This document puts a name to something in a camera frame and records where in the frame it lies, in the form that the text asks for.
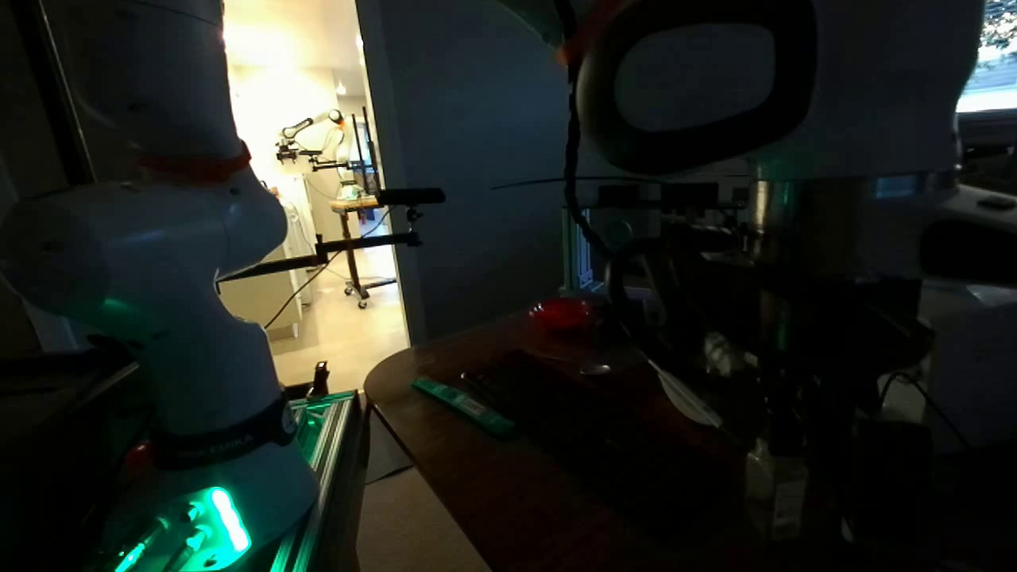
wall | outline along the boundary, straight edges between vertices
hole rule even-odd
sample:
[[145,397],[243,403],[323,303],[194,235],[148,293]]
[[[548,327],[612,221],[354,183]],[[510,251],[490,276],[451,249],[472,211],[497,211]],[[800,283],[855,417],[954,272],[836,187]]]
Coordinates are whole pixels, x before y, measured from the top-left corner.
[[565,73],[493,0],[359,0],[388,187],[441,183],[402,269],[408,341],[516,310],[560,287]]

ceiling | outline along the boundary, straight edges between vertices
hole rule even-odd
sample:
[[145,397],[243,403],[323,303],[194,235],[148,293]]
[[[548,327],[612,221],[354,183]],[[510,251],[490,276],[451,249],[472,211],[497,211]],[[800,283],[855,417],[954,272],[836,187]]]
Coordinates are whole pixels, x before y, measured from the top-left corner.
[[241,66],[323,66],[359,77],[353,0],[224,0],[224,52]]

floor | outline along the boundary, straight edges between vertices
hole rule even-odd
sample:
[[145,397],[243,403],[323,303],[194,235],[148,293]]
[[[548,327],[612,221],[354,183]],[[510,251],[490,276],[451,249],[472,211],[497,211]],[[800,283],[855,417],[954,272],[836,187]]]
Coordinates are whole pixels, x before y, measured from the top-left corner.
[[[364,280],[393,276],[388,249],[359,251],[354,259]],[[307,305],[299,335],[271,344],[281,385],[311,380],[313,362],[323,358],[330,367],[330,390],[359,390],[362,379],[385,357],[406,347],[398,287],[370,289],[364,307],[354,307],[354,298],[344,295],[344,289],[345,259],[337,258],[304,289]],[[472,542],[377,423],[370,423],[370,459],[364,469],[354,551],[362,572],[486,568]]]

red object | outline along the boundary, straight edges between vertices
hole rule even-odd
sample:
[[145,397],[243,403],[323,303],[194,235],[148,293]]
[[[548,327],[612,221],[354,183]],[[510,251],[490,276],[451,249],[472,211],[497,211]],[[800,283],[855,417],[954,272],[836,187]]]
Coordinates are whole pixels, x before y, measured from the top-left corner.
[[584,298],[541,298],[529,325],[544,334],[568,335],[594,327],[594,307]]

